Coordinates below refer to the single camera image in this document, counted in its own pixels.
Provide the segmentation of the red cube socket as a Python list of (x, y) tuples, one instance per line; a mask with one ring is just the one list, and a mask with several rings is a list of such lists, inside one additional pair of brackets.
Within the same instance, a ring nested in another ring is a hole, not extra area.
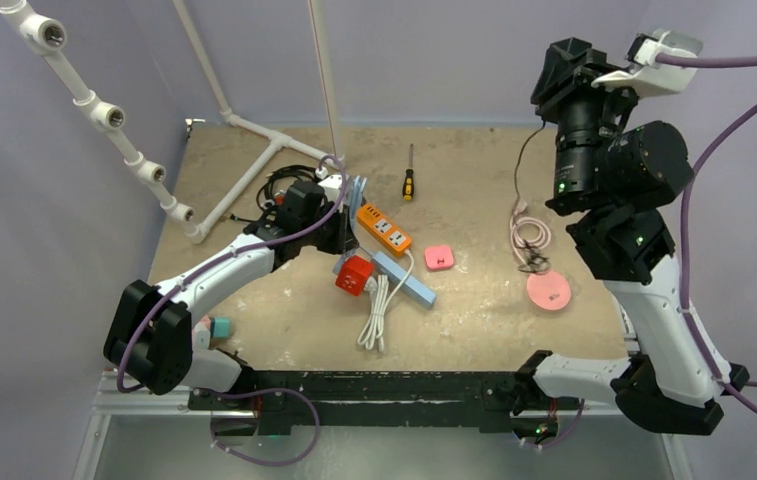
[(337, 274), (335, 285), (352, 296), (360, 296), (374, 272), (374, 264), (359, 255), (345, 260)]

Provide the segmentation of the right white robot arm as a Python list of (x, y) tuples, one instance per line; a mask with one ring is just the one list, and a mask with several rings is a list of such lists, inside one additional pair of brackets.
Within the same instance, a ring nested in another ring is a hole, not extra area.
[(616, 406), (653, 433), (707, 436), (723, 416), (718, 398), (748, 382), (748, 370), (723, 358), (681, 302), (681, 264), (660, 208), (693, 181), (686, 142), (663, 121), (627, 128), (641, 99), (680, 93), (693, 78), (657, 56), (694, 59), (702, 47), (658, 29), (635, 38), (628, 68), (578, 38), (548, 47), (530, 97), (557, 128), (547, 206), (579, 215), (567, 232), (629, 318), (640, 350), (614, 360), (537, 351), (516, 372), (515, 412), (572, 397)]

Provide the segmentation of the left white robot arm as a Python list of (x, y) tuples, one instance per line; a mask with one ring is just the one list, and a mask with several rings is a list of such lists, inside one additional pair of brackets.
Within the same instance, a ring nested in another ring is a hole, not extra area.
[(283, 199), (201, 264), (150, 285), (123, 290), (103, 346), (121, 377), (156, 395), (178, 386), (213, 390), (226, 408), (251, 399), (252, 382), (234, 355), (196, 345), (201, 318), (242, 287), (279, 269), (304, 247), (342, 255), (356, 248), (345, 203), (348, 181), (297, 180)]

